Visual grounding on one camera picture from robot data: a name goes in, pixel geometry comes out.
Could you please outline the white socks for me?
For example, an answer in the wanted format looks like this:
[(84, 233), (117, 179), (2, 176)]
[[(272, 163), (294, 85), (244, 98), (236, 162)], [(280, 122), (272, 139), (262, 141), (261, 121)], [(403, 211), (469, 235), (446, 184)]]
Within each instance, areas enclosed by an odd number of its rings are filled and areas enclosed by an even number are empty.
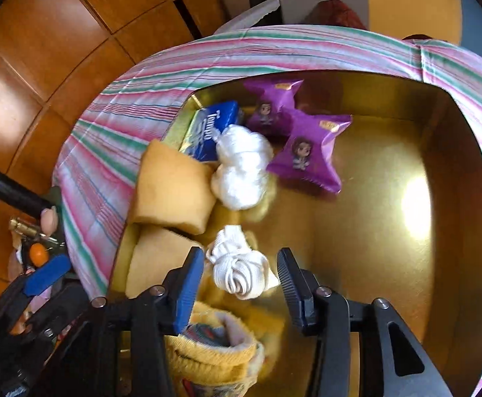
[(250, 247), (239, 225), (224, 226), (205, 255), (215, 285), (240, 300), (261, 297), (280, 285), (267, 256)]

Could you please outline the purple snack packet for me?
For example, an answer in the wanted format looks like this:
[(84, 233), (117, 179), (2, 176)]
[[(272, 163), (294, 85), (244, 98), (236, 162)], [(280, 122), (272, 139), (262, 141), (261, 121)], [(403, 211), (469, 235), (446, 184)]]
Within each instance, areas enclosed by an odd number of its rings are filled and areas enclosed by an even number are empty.
[(352, 123), (351, 115), (308, 115), (285, 109), (290, 118), (290, 134), (283, 149), (266, 170), (284, 178), (301, 179), (337, 194), (341, 179), (333, 167), (336, 138)]
[(257, 95), (255, 111), (246, 121), (246, 126), (264, 135), (288, 136), (291, 131), (289, 110), (295, 106), (295, 95), (302, 80), (247, 80), (245, 88)]

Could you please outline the yellow folded towel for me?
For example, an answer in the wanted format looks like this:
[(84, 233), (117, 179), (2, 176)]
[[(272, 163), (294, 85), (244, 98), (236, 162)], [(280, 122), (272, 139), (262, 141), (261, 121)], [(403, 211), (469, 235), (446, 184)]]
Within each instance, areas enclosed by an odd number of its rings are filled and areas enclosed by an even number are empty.
[(138, 297), (148, 288), (161, 284), (168, 272), (181, 267), (192, 247), (199, 242), (153, 225), (141, 227), (127, 276), (125, 295)]
[(210, 166), (155, 139), (141, 159), (130, 223), (201, 235), (217, 202)]

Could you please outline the yellow patterned socks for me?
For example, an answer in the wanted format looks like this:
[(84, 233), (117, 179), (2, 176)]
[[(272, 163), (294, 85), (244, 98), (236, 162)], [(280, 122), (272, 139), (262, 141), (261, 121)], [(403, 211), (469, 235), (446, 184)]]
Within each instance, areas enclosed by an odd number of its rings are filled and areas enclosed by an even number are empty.
[(165, 338), (176, 395), (246, 395), (274, 370), (284, 328), (283, 316), (249, 302), (230, 311), (195, 302), (187, 327)]

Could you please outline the striped pink green bedspread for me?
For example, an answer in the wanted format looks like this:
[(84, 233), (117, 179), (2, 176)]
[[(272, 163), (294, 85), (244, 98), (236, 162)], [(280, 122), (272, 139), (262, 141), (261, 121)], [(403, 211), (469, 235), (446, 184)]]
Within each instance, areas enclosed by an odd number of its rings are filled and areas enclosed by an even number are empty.
[[(438, 40), (401, 41), (329, 26), (274, 26), (221, 33), (147, 58), (110, 83), (82, 113), (60, 153), (71, 261), (90, 297), (107, 293), (116, 250), (148, 143), (212, 100), (253, 101), (243, 80), (271, 74), (382, 74), (448, 92), (482, 150), (482, 57)], [(482, 393), (482, 373), (475, 391)]]

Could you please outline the gold metal tray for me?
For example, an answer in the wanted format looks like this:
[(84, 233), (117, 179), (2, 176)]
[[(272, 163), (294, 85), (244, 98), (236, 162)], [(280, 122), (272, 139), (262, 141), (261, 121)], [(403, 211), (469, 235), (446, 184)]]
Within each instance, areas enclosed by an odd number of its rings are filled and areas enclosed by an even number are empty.
[(273, 177), (250, 211), (217, 206), (199, 240), (238, 223), (268, 258), (292, 250), (319, 282), (388, 299), (455, 396), (482, 373), (482, 150), (451, 95), (382, 74), (286, 73), (308, 114), (349, 114), (332, 194)]

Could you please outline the white rolled sock pair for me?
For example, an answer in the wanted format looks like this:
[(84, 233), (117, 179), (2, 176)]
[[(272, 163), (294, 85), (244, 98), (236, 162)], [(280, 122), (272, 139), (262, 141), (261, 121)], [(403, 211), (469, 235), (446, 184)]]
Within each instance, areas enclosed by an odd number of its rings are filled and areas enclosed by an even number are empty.
[(229, 125), (216, 137), (218, 168), (212, 175), (214, 195), (232, 211), (255, 207), (267, 190), (267, 166), (273, 149), (263, 135)]

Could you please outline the blue tissue pack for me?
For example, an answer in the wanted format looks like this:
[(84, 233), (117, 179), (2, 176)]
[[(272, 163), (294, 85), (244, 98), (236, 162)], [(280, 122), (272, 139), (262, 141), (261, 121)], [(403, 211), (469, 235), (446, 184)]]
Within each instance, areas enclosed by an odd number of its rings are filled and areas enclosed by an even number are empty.
[(179, 148), (181, 153), (201, 162), (218, 159), (216, 141), (230, 125), (239, 125), (243, 110), (236, 101), (224, 101), (195, 112)]

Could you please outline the dark red pillow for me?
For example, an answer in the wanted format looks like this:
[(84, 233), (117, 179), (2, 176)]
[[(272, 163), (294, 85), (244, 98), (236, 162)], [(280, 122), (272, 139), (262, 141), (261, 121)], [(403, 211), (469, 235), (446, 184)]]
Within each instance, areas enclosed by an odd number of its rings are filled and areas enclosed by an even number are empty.
[(342, 0), (319, 2), (304, 18), (303, 23), (367, 30), (366, 25), (362, 23), (357, 13)]

